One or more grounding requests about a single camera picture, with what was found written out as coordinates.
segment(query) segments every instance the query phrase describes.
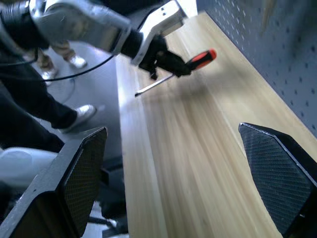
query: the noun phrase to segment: black cable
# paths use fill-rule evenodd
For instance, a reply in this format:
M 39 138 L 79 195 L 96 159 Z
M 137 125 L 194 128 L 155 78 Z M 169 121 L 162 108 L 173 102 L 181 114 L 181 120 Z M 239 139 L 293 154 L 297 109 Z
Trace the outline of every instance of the black cable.
M 146 19 L 148 18 L 148 16 L 149 16 L 152 12 L 156 11 L 157 9 L 158 9 L 158 7 L 155 7 L 155 8 L 153 8 L 153 9 L 151 9 L 151 10 L 145 15 L 145 17 L 142 19 L 141 23 L 139 24 L 139 26 L 138 26 L 138 28 L 137 28 L 138 30 L 143 26 L 143 24 L 144 24 L 144 22 L 146 21 Z M 86 71 L 83 71 L 83 72 L 81 72 L 81 73 L 77 73 L 77 74 L 73 74 L 73 75 L 65 76 L 65 77 L 60 77 L 60 78 L 55 78 L 55 79 L 47 79 L 47 80 L 45 80 L 45 82 L 54 82 L 54 81 L 66 80 L 66 79 L 78 77 L 78 76 L 81 76 L 81 75 L 83 75 L 83 74 L 89 73 L 89 72 L 91 72 L 91 71 L 93 71 L 93 70 L 99 68 L 100 66 L 106 64 L 106 63 L 107 63 L 108 61 L 110 61 L 114 56 L 115 56 L 115 55 L 111 55 L 111 56 L 108 57 L 105 61 L 103 61 L 103 62 L 97 64 L 96 66 L 94 66 L 94 67 L 92 67 L 92 68 L 90 68 L 90 69 L 88 69 L 88 70 L 86 70 Z M 11 79 L 11 80 L 26 80 L 25 78 L 24 78 L 24 79 L 21 79 L 21 78 L 14 77 L 14 76 L 12 76 L 12 75 L 10 76 L 10 75 L 7 75 L 7 74 L 2 74 L 2 73 L 0 73 L 0 77 L 6 77 L 7 79 Z M 28 80 L 28 81 L 29 81 L 29 82 L 41 82 L 41 81 L 35 80 L 35 79 L 33 79 L 33 80 L 31 79 L 31 80 Z
M 24 64 L 32 64 L 38 61 L 38 58 L 39 58 L 39 52 L 38 50 L 35 50 L 35 58 L 31 61 L 23 61 L 18 63 L 0 63 L 0 67 L 12 67 L 12 66 L 20 66 Z

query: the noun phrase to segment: orange screwdriver handle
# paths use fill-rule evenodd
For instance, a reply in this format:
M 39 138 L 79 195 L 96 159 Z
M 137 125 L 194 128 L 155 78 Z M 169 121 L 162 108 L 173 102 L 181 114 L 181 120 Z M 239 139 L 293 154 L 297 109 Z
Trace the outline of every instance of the orange screwdriver handle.
M 187 67 L 191 71 L 202 68 L 209 64 L 217 57 L 217 52 L 214 49 L 202 52 L 201 54 L 193 57 L 190 61 L 186 63 Z

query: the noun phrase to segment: black pants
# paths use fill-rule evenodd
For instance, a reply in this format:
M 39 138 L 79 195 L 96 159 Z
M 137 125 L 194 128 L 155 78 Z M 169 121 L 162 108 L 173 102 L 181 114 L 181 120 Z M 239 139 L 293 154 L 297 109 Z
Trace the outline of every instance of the black pants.
M 11 80 L 3 77 L 4 73 L 26 80 Z M 59 152 L 64 145 L 62 140 L 29 114 L 49 121 L 52 128 L 63 129 L 76 120 L 77 113 L 58 103 L 47 92 L 42 78 L 29 65 L 2 69 L 0 79 L 13 98 L 0 92 L 0 147 L 20 146 Z

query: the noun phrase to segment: screwdriver shaft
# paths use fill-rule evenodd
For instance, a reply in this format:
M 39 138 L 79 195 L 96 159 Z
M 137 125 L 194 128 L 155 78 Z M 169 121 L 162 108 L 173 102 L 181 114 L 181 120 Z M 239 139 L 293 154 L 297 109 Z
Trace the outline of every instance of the screwdriver shaft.
M 149 91 L 151 88 L 154 88 L 154 87 L 160 85 L 161 83 L 164 83 L 165 81 L 169 80 L 170 78 L 172 78 L 172 77 L 174 77 L 174 76 L 175 76 L 174 74 L 171 74 L 171 75 L 169 75 L 169 76 L 167 76 L 167 77 L 165 77 L 165 78 L 163 78 L 163 79 L 161 79 L 161 80 L 159 80 L 159 81 L 157 81 L 157 82 L 155 82 L 155 83 L 152 83 L 152 84 L 149 85 L 148 87 L 145 87 L 145 88 L 143 88 L 143 89 L 137 91 L 134 96 L 135 96 L 135 97 L 138 97 L 138 96 L 140 96 L 141 94 L 145 93 L 146 91 Z

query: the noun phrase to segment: person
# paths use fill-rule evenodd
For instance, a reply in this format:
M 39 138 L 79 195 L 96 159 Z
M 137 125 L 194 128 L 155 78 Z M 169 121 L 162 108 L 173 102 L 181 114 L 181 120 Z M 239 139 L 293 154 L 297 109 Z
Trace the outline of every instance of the person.
M 25 80 L 12 80 L 10 75 Z M 59 152 L 63 141 L 47 131 L 29 114 L 49 121 L 62 133 L 84 123 L 96 112 L 92 105 L 71 109 L 57 102 L 48 92 L 41 76 L 29 64 L 0 68 L 0 80 L 12 99 L 0 91 L 0 147 L 29 147 Z
M 70 65 L 75 68 L 83 68 L 87 65 L 85 59 L 80 57 L 75 51 L 70 47 L 68 41 L 63 42 L 62 44 L 51 44 L 51 48 L 58 55 L 62 56 L 63 59 L 68 62 Z M 31 59 L 35 57 L 35 51 L 29 51 L 27 56 Z M 58 73 L 58 69 L 54 66 L 52 59 L 46 55 L 42 49 L 38 49 L 38 60 L 36 61 L 37 66 L 41 69 L 42 79 L 54 79 Z

